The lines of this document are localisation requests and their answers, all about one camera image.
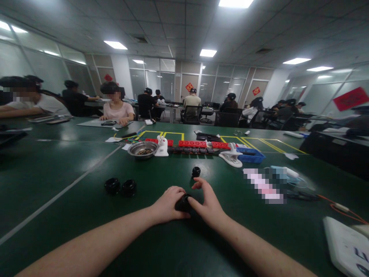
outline fluorescent light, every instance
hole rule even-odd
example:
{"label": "fluorescent light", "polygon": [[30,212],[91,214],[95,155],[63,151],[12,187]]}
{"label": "fluorescent light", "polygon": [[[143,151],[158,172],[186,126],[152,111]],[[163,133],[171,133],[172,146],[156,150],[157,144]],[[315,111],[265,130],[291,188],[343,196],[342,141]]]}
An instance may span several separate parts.
{"label": "fluorescent light", "polygon": [[307,69],[307,71],[323,71],[323,70],[328,70],[328,69],[332,69],[333,67],[315,67],[315,68],[311,68],[311,69]]}
{"label": "fluorescent light", "polygon": [[28,33],[27,31],[12,25],[14,32],[16,33]]}
{"label": "fluorescent light", "polygon": [[298,63],[302,63],[302,62],[307,62],[311,59],[306,59],[306,58],[295,58],[293,60],[290,61],[286,61],[284,62],[284,64],[298,64]]}
{"label": "fluorescent light", "polygon": [[216,50],[202,49],[200,56],[212,58],[214,57],[215,53],[216,53]]}
{"label": "fluorescent light", "polygon": [[0,21],[0,28],[10,31],[10,27],[7,23]]}
{"label": "fluorescent light", "polygon": [[107,41],[104,40],[104,42],[108,45],[110,45],[111,47],[113,47],[114,49],[122,49],[122,50],[127,50],[127,47],[125,47],[123,44],[121,44],[120,42],[111,42],[111,41]]}
{"label": "fluorescent light", "polygon": [[78,63],[80,63],[80,64],[86,64],[85,62],[81,62],[81,61],[75,61],[75,60],[73,60],[74,62],[78,62]]}
{"label": "fluorescent light", "polygon": [[220,0],[220,7],[248,8],[254,0]]}
{"label": "fluorescent light", "polygon": [[135,63],[143,64],[143,60],[133,60]]}
{"label": "fluorescent light", "polygon": [[54,53],[54,52],[51,52],[51,51],[44,50],[44,52],[45,52],[46,54],[50,54],[50,55],[53,55],[53,56],[60,56],[59,54]]}

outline metal bowl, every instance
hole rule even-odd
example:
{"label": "metal bowl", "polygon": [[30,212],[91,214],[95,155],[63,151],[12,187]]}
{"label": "metal bowl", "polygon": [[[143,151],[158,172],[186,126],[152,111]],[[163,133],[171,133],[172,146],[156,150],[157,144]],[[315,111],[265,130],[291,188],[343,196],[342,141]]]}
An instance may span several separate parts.
{"label": "metal bowl", "polygon": [[[147,160],[151,158],[157,151],[158,145],[154,142],[139,142],[133,144],[129,149],[128,153],[136,158],[136,160]],[[141,150],[150,149],[152,153],[146,155],[138,155]]]}

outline air vent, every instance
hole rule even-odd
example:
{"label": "air vent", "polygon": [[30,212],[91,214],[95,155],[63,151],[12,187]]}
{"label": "air vent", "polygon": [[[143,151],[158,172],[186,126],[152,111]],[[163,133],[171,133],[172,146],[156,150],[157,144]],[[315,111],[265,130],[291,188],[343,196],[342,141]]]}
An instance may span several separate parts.
{"label": "air vent", "polygon": [[255,54],[262,54],[262,55],[265,55],[265,54],[268,54],[270,51],[273,51],[273,49],[269,49],[269,48],[262,48],[262,49],[260,49],[259,51],[257,51]]}
{"label": "air vent", "polygon": [[146,38],[143,35],[131,35],[134,42],[148,44]]}

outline cable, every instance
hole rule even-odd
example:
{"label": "cable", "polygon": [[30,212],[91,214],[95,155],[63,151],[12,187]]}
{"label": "cable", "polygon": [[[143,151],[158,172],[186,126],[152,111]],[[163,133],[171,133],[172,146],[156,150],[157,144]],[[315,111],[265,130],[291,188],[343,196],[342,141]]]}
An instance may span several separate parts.
{"label": "cable", "polygon": [[328,199],[327,197],[324,197],[324,196],[322,196],[322,195],[319,195],[318,194],[318,196],[320,197],[320,198],[323,198],[323,199],[325,199],[325,200],[328,200],[329,202],[331,202],[331,207],[332,207],[332,209],[333,210],[335,210],[336,212],[339,212],[340,214],[343,214],[343,215],[345,215],[345,216],[347,216],[347,217],[350,217],[350,218],[352,218],[352,219],[354,219],[354,220],[356,220],[356,221],[359,221],[359,222],[361,222],[361,223],[363,223],[363,224],[368,224],[369,225],[369,223],[368,222],[366,222],[364,219],[362,219],[359,215],[357,215],[356,213],[354,213],[353,211],[351,211],[351,210],[349,210],[349,212],[350,213],[352,213],[354,216],[356,216],[357,218],[355,218],[355,217],[352,217],[352,216],[350,216],[350,215],[348,215],[348,214],[346,214],[346,213],[343,213],[342,211],[340,211],[340,210],[338,210],[334,205],[336,204],[336,202],[334,202],[334,201],[332,201],[331,199]]}

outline desk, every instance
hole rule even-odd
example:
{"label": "desk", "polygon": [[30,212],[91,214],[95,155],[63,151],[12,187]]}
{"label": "desk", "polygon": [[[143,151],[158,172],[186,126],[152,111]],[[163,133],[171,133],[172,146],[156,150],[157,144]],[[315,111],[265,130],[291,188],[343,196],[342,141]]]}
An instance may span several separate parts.
{"label": "desk", "polygon": [[[2,157],[6,157],[2,159],[1,167],[5,166],[6,174],[0,177],[0,214],[6,231],[19,222],[12,218],[22,220],[29,216],[48,201],[48,197],[75,180],[70,190],[0,245],[2,276],[14,275],[62,243],[92,228],[153,204],[171,185],[184,187],[202,201],[202,191],[189,188],[193,183],[191,172],[194,166],[201,168],[201,177],[209,181],[223,209],[233,219],[318,276],[343,276],[330,262],[322,219],[331,216],[347,225],[356,222],[336,213],[328,203],[288,200],[284,205],[265,204],[243,179],[242,170],[229,166],[219,157],[173,154],[168,158],[135,161],[120,146],[101,142],[103,137],[106,139],[110,135],[111,130],[107,128],[70,126],[77,132],[75,141],[57,140],[58,136],[63,138],[64,124],[73,123],[45,126],[49,130],[58,129],[51,132],[56,139],[51,142],[38,142],[36,138],[43,137],[46,131],[44,126],[35,127],[32,136],[20,140],[5,153],[1,152]],[[129,125],[132,130],[119,132],[133,132],[134,128],[138,131],[141,122],[134,123],[137,125]],[[316,193],[349,207],[368,220],[364,206],[369,194],[367,183],[301,153],[298,150],[301,139],[272,130],[251,130],[248,137],[234,136],[236,130],[245,132],[246,129],[202,125],[156,123],[145,126],[144,130],[142,137],[154,138],[162,133],[175,141],[182,136],[185,140],[193,140],[196,138],[193,131],[201,130],[219,133],[227,142],[248,142],[261,150],[266,159],[259,165],[245,163],[244,168],[289,167],[299,172]],[[84,142],[90,132],[95,133],[97,142]],[[296,153],[299,159],[289,160],[283,152]],[[47,170],[39,174],[42,166]],[[129,199],[107,195],[103,183],[111,177],[117,177],[121,182],[135,179],[137,194]],[[173,221],[146,231],[112,262],[102,276],[244,276],[249,272],[236,252],[193,213],[191,220]]]}

